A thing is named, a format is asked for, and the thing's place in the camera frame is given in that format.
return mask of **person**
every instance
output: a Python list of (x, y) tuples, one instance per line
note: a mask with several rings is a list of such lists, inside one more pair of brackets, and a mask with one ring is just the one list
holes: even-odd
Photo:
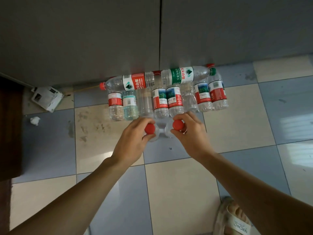
[[(183, 120), (185, 127), (171, 132), (233, 198), (227, 198), (220, 206), (213, 234), (248, 234), (249, 219), (261, 234), (313, 233), (313, 207), (267, 185), (216, 153), (204, 124), (193, 113), (176, 115), (176, 119)], [(141, 117), (132, 121), (111, 157), (9, 235), (84, 234), (111, 188), (155, 137), (154, 134), (142, 136), (148, 123), (155, 121)]]

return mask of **cabinet door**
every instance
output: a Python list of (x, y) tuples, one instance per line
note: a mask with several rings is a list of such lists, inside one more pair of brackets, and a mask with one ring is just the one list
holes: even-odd
[(312, 0), (162, 0), (160, 69), (313, 52)]
[(33, 86), (159, 68), (160, 0), (2, 0), (0, 72)]

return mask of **bottle without label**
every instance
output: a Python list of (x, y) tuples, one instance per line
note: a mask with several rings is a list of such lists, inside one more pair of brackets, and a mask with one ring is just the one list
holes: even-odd
[(154, 118), (152, 106), (152, 92), (150, 88), (143, 88), (136, 91), (139, 116)]
[(124, 118), (126, 120), (134, 120), (139, 117), (136, 93), (134, 90), (123, 91), (123, 108)]
[(100, 83), (105, 90), (129, 91), (151, 88), (154, 85), (153, 72), (138, 73), (113, 77)]
[(171, 133), (171, 129), (174, 129), (174, 130), (182, 130), (184, 127), (184, 122), (182, 120), (173, 120), (173, 119), (170, 119), (166, 126), (165, 126), (165, 129), (164, 129), (164, 133), (167, 137), (169, 138), (174, 138), (174, 134)]
[(171, 117), (184, 113), (184, 107), (182, 104), (182, 95), (180, 93), (180, 88), (177, 85), (166, 89), (166, 98)]
[(165, 86), (162, 83), (161, 71), (154, 71), (154, 87), (152, 91), (154, 115), (157, 119), (169, 116)]
[(108, 94), (110, 119), (113, 121), (124, 120), (122, 93), (109, 91)]
[(154, 142), (159, 138), (160, 130), (156, 124), (147, 124), (145, 127), (146, 134), (156, 134), (156, 136), (149, 140), (149, 142)]
[(199, 111), (207, 112), (213, 110), (210, 91), (206, 79), (195, 82), (194, 89)]
[(163, 70), (161, 72), (161, 77), (163, 84), (169, 86), (174, 84), (199, 81), (205, 79), (208, 74), (209, 69), (207, 67), (193, 66)]
[(182, 93), (182, 104), (184, 105), (184, 111), (192, 111), (194, 113), (199, 112), (193, 83), (186, 82), (181, 84), (180, 91)]
[(210, 97), (214, 110), (223, 110), (228, 107), (224, 84), (221, 75), (216, 68), (209, 68), (210, 74), (207, 78), (209, 83)]

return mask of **red and white label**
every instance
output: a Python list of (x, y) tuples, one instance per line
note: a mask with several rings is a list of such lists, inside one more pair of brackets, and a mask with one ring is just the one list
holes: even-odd
[(125, 90), (138, 90), (146, 88), (145, 74), (138, 73), (123, 75), (123, 85)]
[(152, 91), (154, 109), (168, 108), (166, 91), (164, 88), (157, 88)]
[(109, 106), (122, 106), (123, 105), (123, 100), (122, 100), (122, 94), (114, 92), (108, 94), (108, 99), (109, 99)]
[(211, 101), (209, 87), (206, 82), (201, 82), (195, 85), (195, 96), (197, 104)]
[(180, 93), (180, 88), (177, 86), (170, 87), (166, 89), (166, 97), (168, 102), (168, 108), (174, 106), (182, 106), (182, 95)]
[(225, 90), (224, 90), (223, 81), (218, 80), (218, 81), (211, 82), (209, 84), (209, 89), (210, 89), (210, 96), (211, 96), (212, 102), (227, 99)]

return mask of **empty water bottle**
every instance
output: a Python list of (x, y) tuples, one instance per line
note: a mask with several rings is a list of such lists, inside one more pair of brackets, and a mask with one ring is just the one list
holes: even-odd
[(152, 91), (154, 115), (157, 119), (169, 116), (165, 86), (162, 83), (161, 71), (154, 71), (154, 87)]
[(194, 89), (199, 111), (207, 112), (213, 110), (210, 91), (206, 79), (196, 82)]
[(146, 134), (156, 134), (156, 136), (149, 140), (149, 142), (154, 142), (159, 138), (160, 130), (156, 124), (147, 124), (145, 127)]
[(216, 68), (209, 68), (210, 74), (207, 78), (209, 83), (210, 97), (214, 110), (223, 110), (228, 107), (224, 84), (221, 75)]
[(161, 72), (161, 77), (163, 84), (167, 86), (192, 81), (199, 81), (206, 78), (208, 74), (209, 69), (207, 67), (193, 66), (163, 70)]
[(171, 129), (174, 129), (174, 130), (182, 130), (184, 127), (184, 122), (182, 120), (173, 120), (173, 119), (170, 119), (166, 126), (165, 126), (165, 129), (164, 129), (164, 133), (167, 137), (169, 138), (174, 138), (174, 134), (171, 133)]
[(186, 82), (184, 84), (181, 84), (180, 91), (182, 93), (182, 104), (184, 106), (185, 112), (187, 111), (192, 111), (194, 113), (199, 112), (193, 83)]
[(134, 90), (123, 91), (123, 108), (124, 118), (126, 120), (134, 120), (139, 117), (136, 93)]
[(120, 92), (109, 91), (108, 94), (110, 119), (121, 121), (124, 119), (123, 99)]
[(154, 118), (151, 89), (150, 88), (139, 89), (136, 91), (136, 93), (139, 116)]
[(177, 85), (166, 89), (166, 97), (171, 117), (184, 113), (182, 95), (180, 93), (180, 88)]
[(100, 83), (100, 87), (106, 90), (129, 91), (142, 88), (151, 88), (154, 85), (153, 72), (138, 73), (113, 77)]

